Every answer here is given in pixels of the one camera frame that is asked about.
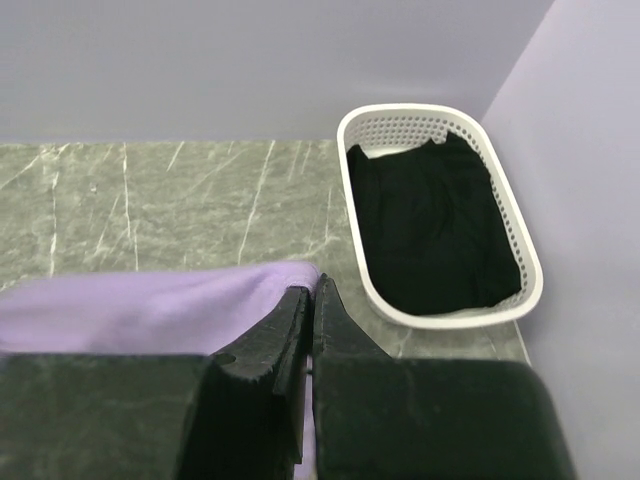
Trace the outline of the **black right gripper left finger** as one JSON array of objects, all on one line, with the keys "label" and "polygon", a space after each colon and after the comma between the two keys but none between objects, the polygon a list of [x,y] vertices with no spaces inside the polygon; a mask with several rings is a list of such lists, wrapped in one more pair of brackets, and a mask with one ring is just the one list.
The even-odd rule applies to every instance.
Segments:
[{"label": "black right gripper left finger", "polygon": [[291,479],[303,455],[310,292],[209,356],[183,430],[177,479]]}]

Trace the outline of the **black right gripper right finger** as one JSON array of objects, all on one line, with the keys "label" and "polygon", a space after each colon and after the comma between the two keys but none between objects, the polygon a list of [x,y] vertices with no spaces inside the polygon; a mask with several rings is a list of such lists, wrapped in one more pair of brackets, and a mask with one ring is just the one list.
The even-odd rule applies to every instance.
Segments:
[{"label": "black right gripper right finger", "polygon": [[322,479],[571,479],[553,405],[527,364],[389,356],[323,277],[313,321]]}]

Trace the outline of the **purple t shirt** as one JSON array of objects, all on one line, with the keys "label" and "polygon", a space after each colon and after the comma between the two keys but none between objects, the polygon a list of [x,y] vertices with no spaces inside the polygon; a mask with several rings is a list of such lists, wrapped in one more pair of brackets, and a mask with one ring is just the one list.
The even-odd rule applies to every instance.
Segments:
[{"label": "purple t shirt", "polygon": [[304,261],[218,270],[37,279],[1,294],[1,351],[211,354],[270,313],[290,287],[315,290]]}]

